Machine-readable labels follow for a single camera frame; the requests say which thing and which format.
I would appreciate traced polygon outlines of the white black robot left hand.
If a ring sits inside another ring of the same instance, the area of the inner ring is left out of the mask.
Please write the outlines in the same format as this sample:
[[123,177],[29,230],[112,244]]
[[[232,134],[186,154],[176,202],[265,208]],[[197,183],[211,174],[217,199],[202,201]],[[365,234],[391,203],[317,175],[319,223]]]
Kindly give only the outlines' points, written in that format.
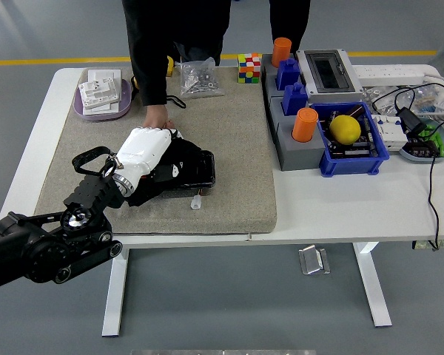
[[116,155],[118,168],[113,175],[124,187],[124,195],[136,190],[141,177],[152,172],[176,138],[182,138],[176,129],[137,127],[131,131]]

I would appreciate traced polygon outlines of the person's right hand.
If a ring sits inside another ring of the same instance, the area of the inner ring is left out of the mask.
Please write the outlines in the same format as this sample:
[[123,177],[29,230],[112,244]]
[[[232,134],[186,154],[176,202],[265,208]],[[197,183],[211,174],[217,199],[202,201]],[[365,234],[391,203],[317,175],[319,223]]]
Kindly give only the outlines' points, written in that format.
[[174,129],[175,125],[169,119],[168,111],[165,105],[149,105],[147,106],[143,127]]

